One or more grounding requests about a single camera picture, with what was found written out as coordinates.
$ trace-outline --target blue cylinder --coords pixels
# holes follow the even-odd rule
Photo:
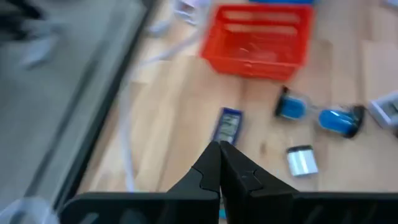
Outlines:
[[[275,106],[274,115],[288,119],[301,119],[305,116],[307,107],[305,102],[290,94],[290,90],[283,86],[277,104]]]
[[[318,122],[327,130],[352,138],[362,126],[364,110],[364,106],[354,106],[349,111],[321,110]]]

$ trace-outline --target hardwood floor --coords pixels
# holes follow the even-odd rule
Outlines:
[[[397,89],[398,13],[371,0],[321,0],[315,9],[308,62],[286,85],[320,106],[366,104]],[[193,30],[178,24],[164,39],[146,39],[141,58],[163,51]],[[398,140],[372,118],[366,118],[353,140],[320,130],[311,119],[298,124],[275,120],[272,110],[280,83],[216,74],[193,56],[199,46],[132,78],[133,86],[140,86],[132,93],[131,112],[138,190],[173,186],[208,144],[222,106],[245,112],[238,149],[299,190],[398,190]],[[107,150],[89,167],[80,192],[125,190],[117,129],[113,136],[101,143]],[[289,173],[285,150],[304,143],[314,146],[320,172],[298,179]]]

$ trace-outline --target white cable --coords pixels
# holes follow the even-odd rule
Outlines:
[[[15,200],[0,212],[0,221],[10,220],[14,215],[20,213],[30,215],[36,224],[59,224],[57,214],[44,199],[39,197]]]
[[[206,8],[210,5],[210,0],[193,0],[194,3],[192,4],[187,4],[183,2],[183,0],[171,0],[170,3],[170,10],[172,11],[171,16],[161,22],[158,22],[156,25],[153,25],[147,29],[147,31],[153,35],[154,37],[162,37],[164,34],[169,31],[171,24],[173,23],[173,19],[175,16],[181,17],[186,23],[197,26],[200,24],[200,19],[197,18],[195,20],[193,17],[194,15],[199,15],[200,13],[195,13],[200,11],[201,8]],[[194,10],[192,12],[185,12],[183,8],[183,4],[186,4],[190,7],[192,7]]]
[[[134,191],[134,171],[133,171],[133,159],[132,159],[132,149],[130,146],[130,138],[131,138],[131,102],[129,99],[130,95],[130,81],[131,78],[137,73],[139,69],[143,66],[146,66],[150,63],[157,62],[159,60],[164,60],[169,58],[172,55],[175,55],[177,52],[183,50],[185,47],[193,44],[196,40],[201,37],[205,26],[206,26],[206,18],[208,11],[210,9],[210,4],[198,8],[198,29],[188,38],[181,41],[178,45],[172,47],[171,49],[163,52],[155,57],[144,60],[139,63],[136,68],[133,69],[130,76],[126,76],[122,82],[120,87],[119,94],[119,137],[121,141],[121,150],[122,155],[124,157],[124,168],[126,171],[126,188],[129,192]]]

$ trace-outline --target blue object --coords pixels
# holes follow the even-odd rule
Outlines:
[[[236,123],[236,125],[227,124],[228,126],[231,127],[231,129],[229,131],[233,132],[228,135],[228,137],[230,138],[230,141],[226,140],[226,139],[220,139],[221,127],[226,124],[225,121],[223,121],[223,118],[228,115],[238,118],[238,122]],[[234,110],[231,108],[223,108],[221,111],[221,115],[218,119],[216,129],[213,133],[212,141],[228,141],[230,144],[235,145],[236,140],[238,139],[238,136],[239,136],[239,132],[241,130],[242,120],[243,120],[243,112],[242,111]]]
[[[338,110],[322,110],[319,114],[319,125],[325,129],[341,134],[348,134],[356,125],[352,113]]]
[[[220,209],[218,211],[218,216],[222,219],[226,219],[225,209]]]
[[[300,119],[305,115],[305,103],[302,100],[283,97],[283,104],[280,115],[289,119]]]

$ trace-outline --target basket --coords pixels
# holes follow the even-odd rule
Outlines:
[[[219,73],[288,80],[305,62],[312,15],[310,5],[222,5],[201,56]]]

